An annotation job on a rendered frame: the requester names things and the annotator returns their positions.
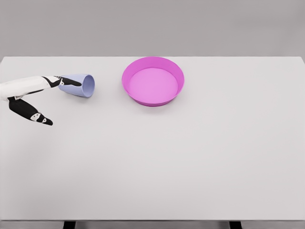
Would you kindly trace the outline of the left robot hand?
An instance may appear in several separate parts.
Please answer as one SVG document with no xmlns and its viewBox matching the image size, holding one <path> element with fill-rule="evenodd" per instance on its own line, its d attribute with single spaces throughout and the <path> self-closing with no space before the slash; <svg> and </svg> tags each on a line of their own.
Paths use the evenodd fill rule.
<svg viewBox="0 0 305 229">
<path fill-rule="evenodd" d="M 80 82 L 62 76 L 31 76 L 0 83 L 0 100 L 7 101 L 9 109 L 19 116 L 52 126 L 52 120 L 22 98 L 60 85 L 82 86 Z"/>
</svg>

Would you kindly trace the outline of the lavender plastic cup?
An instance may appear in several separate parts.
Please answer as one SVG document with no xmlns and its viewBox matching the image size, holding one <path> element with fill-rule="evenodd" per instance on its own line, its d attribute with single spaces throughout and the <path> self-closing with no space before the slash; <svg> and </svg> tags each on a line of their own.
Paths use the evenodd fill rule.
<svg viewBox="0 0 305 229">
<path fill-rule="evenodd" d="M 81 83 L 81 86 L 59 85 L 59 89 L 73 95 L 89 98 L 95 90 L 95 80 L 90 74 L 68 74 L 64 78 Z"/>
</svg>

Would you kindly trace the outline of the pink round plate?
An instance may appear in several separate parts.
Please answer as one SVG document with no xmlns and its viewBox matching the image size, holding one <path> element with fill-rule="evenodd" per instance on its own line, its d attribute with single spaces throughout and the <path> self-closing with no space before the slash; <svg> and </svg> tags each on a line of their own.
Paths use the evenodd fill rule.
<svg viewBox="0 0 305 229">
<path fill-rule="evenodd" d="M 185 77 L 173 61 L 157 56 L 130 63 L 122 74 L 125 92 L 137 103 L 150 107 L 168 104 L 182 91 Z"/>
</svg>

